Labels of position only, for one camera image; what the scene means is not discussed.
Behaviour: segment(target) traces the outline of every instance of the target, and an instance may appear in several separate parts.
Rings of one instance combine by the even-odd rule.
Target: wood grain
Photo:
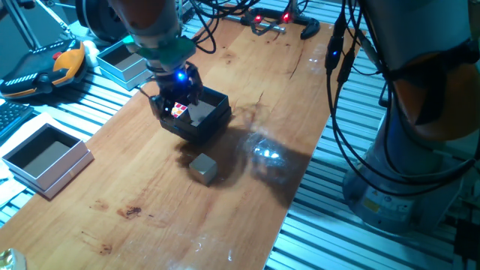
[[[229,127],[189,145],[136,94],[88,141],[94,162],[0,229],[0,250],[25,254],[29,270],[261,269],[329,117],[323,59],[332,27],[321,27],[303,41],[298,25],[257,37],[221,22],[217,53],[191,61],[206,86],[229,96]],[[154,83],[144,89],[158,92]],[[258,144],[282,167],[255,162]],[[219,167],[210,187],[187,171],[202,152]]]

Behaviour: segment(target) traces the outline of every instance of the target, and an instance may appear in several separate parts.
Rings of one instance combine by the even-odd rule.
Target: white open box
[[[3,157],[15,179],[49,199],[93,159],[81,139],[50,124],[43,125]]]
[[[123,40],[97,55],[100,72],[119,86],[131,90],[153,76],[147,69],[147,61],[128,51]]]

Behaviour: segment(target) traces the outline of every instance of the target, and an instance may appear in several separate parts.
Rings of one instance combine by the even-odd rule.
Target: black box
[[[228,123],[232,108],[228,96],[204,86],[199,105],[190,104],[187,112],[179,118],[171,115],[162,117],[162,128],[191,143],[200,144]]]

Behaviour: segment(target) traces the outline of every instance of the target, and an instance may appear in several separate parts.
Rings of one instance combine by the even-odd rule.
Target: yellow object
[[[7,249],[0,253],[0,270],[26,270],[27,262],[25,257],[14,250],[13,248]]]
[[[80,69],[83,63],[83,59],[85,58],[85,47],[83,43],[80,41],[80,48],[79,49],[72,49],[67,52],[62,53],[55,64],[53,65],[53,71],[59,71],[62,68],[68,69],[67,75],[65,75],[61,79],[57,79],[53,81],[53,85],[58,85],[60,83],[64,83],[77,74],[77,71]]]
[[[380,205],[378,205],[377,203],[375,203],[374,201],[368,198],[365,198],[365,200],[363,201],[363,205],[375,213],[377,213],[378,210],[380,209]]]

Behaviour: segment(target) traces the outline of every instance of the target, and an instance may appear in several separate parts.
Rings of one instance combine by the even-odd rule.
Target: wooden table
[[[261,269],[329,117],[323,60],[332,27],[321,27],[303,41],[298,25],[257,37],[221,22],[217,52],[191,61],[206,86],[229,96],[229,127],[203,147],[188,145],[136,94],[88,141],[94,162],[0,229],[0,250],[21,251],[28,270]],[[154,83],[144,89],[158,93]],[[254,140],[288,164],[254,172]],[[188,175],[202,152],[219,166],[211,187]]]

